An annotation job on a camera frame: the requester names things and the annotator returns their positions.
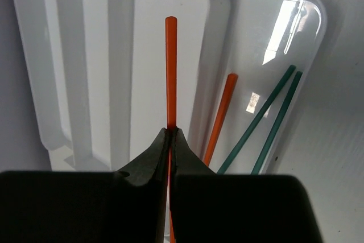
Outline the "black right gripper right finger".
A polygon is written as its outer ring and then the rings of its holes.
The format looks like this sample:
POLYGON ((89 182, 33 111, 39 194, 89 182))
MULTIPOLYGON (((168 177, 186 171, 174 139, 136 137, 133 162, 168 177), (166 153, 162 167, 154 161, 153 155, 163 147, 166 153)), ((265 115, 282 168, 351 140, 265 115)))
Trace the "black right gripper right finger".
POLYGON ((177 242, 321 242, 308 194, 290 175, 218 175, 171 141, 170 209, 177 242))

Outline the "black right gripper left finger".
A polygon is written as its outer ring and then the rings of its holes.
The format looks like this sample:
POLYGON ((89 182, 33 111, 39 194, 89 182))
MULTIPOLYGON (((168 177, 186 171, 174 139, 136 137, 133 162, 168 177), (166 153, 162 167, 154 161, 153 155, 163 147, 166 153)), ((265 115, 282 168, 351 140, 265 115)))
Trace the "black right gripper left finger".
POLYGON ((1 241, 163 242, 169 143, 113 172, 1 173, 1 241))

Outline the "orange chopstick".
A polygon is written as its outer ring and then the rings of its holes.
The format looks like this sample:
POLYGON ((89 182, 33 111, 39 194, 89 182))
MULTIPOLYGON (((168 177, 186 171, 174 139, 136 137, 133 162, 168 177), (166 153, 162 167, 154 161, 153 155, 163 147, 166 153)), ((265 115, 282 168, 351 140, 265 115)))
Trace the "orange chopstick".
POLYGON ((177 18, 165 19, 166 30, 166 95, 167 129, 173 132, 177 124, 177 18))
POLYGON ((206 166, 210 165, 231 102, 232 95, 234 93, 237 80, 238 80, 238 75, 235 73, 230 73, 228 74, 227 79, 225 81, 224 91, 220 99, 220 104, 210 134, 209 142, 206 148, 206 153, 203 159, 203 162, 205 163, 206 166))

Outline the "green chopstick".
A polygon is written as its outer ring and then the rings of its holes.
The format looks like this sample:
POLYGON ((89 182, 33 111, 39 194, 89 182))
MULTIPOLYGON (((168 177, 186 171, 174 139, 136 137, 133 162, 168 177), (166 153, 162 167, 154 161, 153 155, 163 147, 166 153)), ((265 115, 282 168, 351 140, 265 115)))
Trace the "green chopstick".
POLYGON ((237 144, 233 147, 232 151, 229 153, 221 167, 218 169, 218 174, 224 174, 230 165, 232 164, 233 160, 236 158, 238 153, 243 148, 243 145, 247 142, 248 138, 251 136, 255 128, 258 126, 259 122, 263 118, 265 112, 268 110, 268 108, 271 106, 271 104, 274 102, 274 100, 277 98, 281 90, 284 88, 285 84, 291 77, 291 75, 294 73, 296 69, 295 65, 290 65, 287 70, 285 71, 282 78, 278 81, 275 88, 272 90, 271 94, 269 95, 268 99, 265 101, 265 103, 262 105, 261 109, 258 111, 258 113, 255 115, 252 122, 249 124, 237 144))
POLYGON ((285 115, 286 115, 286 113, 288 111, 288 108, 290 106, 290 103, 291 103, 291 101, 293 99, 293 95, 296 92, 296 89, 297 89, 297 86, 298 86, 298 84, 300 82, 302 74, 303 73, 301 71, 296 72, 296 74, 295 74, 295 76, 294 76, 294 78, 293 78, 293 80, 291 82, 291 85, 289 87, 289 90, 288 90, 288 92, 287 92, 287 94, 286 94, 286 96, 284 98, 284 101, 283 101, 283 103, 281 105, 281 108, 280 108, 280 110, 278 112, 278 115, 276 116, 276 119, 275 119, 275 121, 274 121, 274 123, 272 125, 272 128, 271 128, 271 130, 270 130, 270 132, 268 134, 268 137, 267 137, 267 139, 266 139, 266 141, 265 141, 265 143, 264 143, 264 145, 262 147, 262 150, 261 150, 261 152, 260 152, 260 154, 258 156, 258 159, 255 162, 254 167, 253 167, 253 169, 252 169, 252 171, 250 173, 251 175, 258 175, 259 174, 259 172, 260 172, 260 170, 261 170, 261 168, 263 166, 263 163, 264 163, 264 161, 265 161, 265 159, 266 159, 266 157, 268 155, 268 152, 271 149, 273 141, 274 141, 274 139, 275 139, 275 137, 276 137, 276 135, 278 133, 278 130, 279 130, 284 118, 285 118, 285 115))

